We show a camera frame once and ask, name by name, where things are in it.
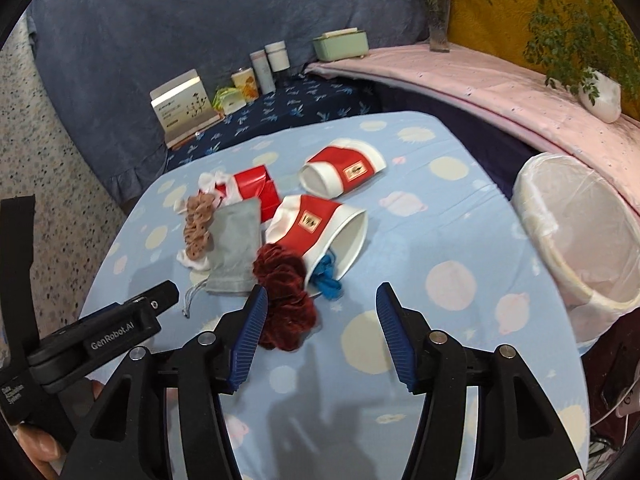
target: gray-blue backdrop cloth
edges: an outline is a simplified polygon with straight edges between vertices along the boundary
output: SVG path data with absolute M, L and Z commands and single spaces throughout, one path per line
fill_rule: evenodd
M 301 68 L 328 30 L 362 28 L 376 48 L 414 43 L 424 29 L 417 0 L 34 0 L 30 18 L 47 93 L 119 203 L 164 171 L 152 89 L 194 68 L 212 97 L 274 41 Z

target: speckled floor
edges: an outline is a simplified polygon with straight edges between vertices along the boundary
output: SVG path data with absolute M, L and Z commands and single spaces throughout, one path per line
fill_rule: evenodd
M 75 319 L 125 216 L 60 123 L 22 20 L 0 51 L 0 198 L 28 194 L 36 195 L 31 288 L 45 335 Z

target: glass vase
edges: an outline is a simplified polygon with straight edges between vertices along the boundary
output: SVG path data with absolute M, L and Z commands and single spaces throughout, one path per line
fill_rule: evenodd
M 449 40 L 447 39 L 449 4 L 449 0 L 429 0 L 427 4 L 429 49 L 432 52 L 449 52 Z

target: dark blue floral cloth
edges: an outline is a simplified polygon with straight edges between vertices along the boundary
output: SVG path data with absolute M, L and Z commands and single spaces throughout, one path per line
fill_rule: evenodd
M 380 100 L 370 82 L 299 76 L 291 86 L 261 95 L 222 122 L 196 134 L 178 150 L 169 151 L 166 170 L 254 137 L 381 111 Z

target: silver bolt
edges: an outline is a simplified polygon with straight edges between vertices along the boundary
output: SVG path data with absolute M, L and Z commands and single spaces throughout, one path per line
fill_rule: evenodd
M 516 357 L 516 349 L 510 345 L 502 345 L 500 347 L 500 355 L 502 357 L 506 357 L 507 359 L 513 359 Z
M 216 335 L 213 332 L 203 332 L 198 336 L 198 343 L 202 346 L 209 346 L 216 340 Z
M 129 352 L 129 357 L 133 361 L 140 361 L 146 354 L 146 349 L 143 346 L 136 346 Z
M 436 345 L 441 345 L 447 342 L 447 334 L 440 330 L 434 330 L 429 334 L 429 339 L 431 339 L 431 342 L 436 343 Z

